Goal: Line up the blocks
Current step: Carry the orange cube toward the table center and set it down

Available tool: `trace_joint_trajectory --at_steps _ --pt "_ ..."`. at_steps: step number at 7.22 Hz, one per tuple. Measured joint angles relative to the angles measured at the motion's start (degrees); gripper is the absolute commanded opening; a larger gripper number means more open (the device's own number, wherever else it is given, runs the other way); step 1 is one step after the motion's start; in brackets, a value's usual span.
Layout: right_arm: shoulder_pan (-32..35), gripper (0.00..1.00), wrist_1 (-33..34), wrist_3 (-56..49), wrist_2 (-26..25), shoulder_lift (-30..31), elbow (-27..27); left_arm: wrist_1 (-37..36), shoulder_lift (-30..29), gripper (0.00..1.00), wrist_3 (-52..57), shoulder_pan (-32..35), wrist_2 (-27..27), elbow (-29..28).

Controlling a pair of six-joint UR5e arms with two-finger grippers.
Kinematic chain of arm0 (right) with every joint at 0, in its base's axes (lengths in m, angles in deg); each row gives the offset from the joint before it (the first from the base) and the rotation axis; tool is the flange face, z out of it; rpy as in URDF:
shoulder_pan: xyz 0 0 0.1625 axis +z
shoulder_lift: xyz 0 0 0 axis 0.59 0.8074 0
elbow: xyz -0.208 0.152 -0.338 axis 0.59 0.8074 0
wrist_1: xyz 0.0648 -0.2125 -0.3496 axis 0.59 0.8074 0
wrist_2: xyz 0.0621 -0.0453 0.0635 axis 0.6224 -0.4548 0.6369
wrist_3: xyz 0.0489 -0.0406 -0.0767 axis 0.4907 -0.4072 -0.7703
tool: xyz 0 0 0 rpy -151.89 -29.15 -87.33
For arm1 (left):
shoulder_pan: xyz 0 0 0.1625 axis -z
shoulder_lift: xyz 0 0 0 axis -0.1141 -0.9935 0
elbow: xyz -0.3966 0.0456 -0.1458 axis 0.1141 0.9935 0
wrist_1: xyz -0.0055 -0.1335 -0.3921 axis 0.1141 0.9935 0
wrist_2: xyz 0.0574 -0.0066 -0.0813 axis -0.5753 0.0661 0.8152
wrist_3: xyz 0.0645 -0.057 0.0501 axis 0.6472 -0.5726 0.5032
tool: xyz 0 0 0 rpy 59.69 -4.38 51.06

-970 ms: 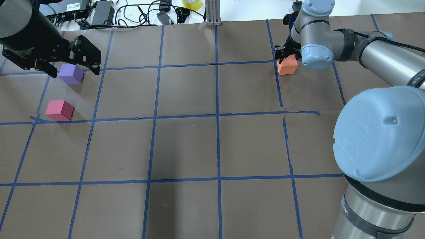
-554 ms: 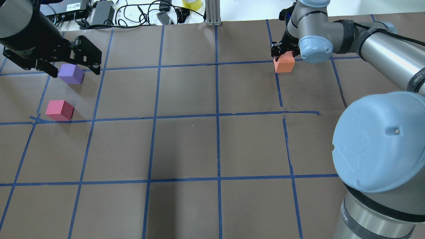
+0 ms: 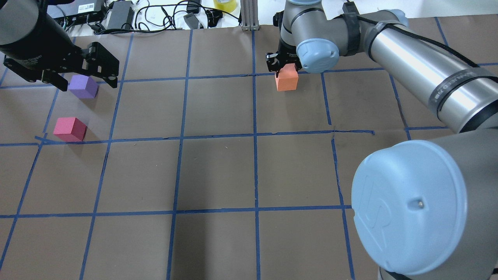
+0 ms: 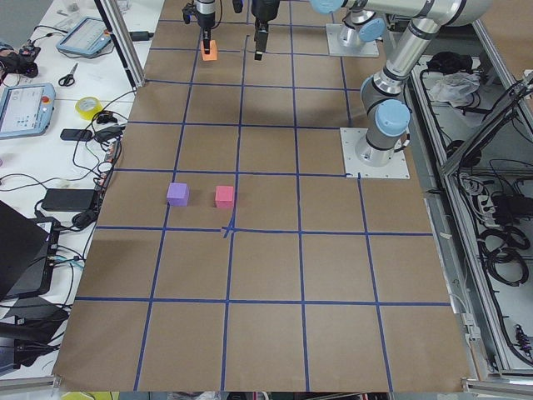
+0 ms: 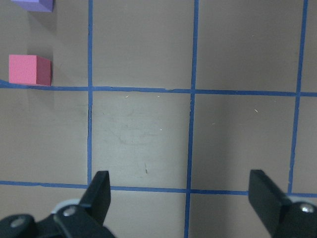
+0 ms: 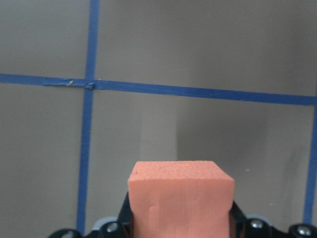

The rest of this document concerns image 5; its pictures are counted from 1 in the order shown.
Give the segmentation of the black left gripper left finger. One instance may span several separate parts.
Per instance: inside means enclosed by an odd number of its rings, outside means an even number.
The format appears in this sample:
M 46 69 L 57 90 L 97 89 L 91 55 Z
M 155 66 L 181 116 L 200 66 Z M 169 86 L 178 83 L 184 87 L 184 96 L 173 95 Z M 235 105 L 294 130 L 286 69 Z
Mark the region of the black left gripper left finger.
M 64 238 L 113 238 L 104 226 L 111 202 L 108 171 L 98 171 L 78 204 L 60 208 L 53 220 Z

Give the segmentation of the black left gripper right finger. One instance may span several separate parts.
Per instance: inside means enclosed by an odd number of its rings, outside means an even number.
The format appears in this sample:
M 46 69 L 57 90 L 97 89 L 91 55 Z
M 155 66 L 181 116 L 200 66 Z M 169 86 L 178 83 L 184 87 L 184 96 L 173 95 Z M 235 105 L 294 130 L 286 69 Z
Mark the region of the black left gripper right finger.
M 249 203 L 272 238 L 315 238 L 317 205 L 284 193 L 262 170 L 250 170 Z

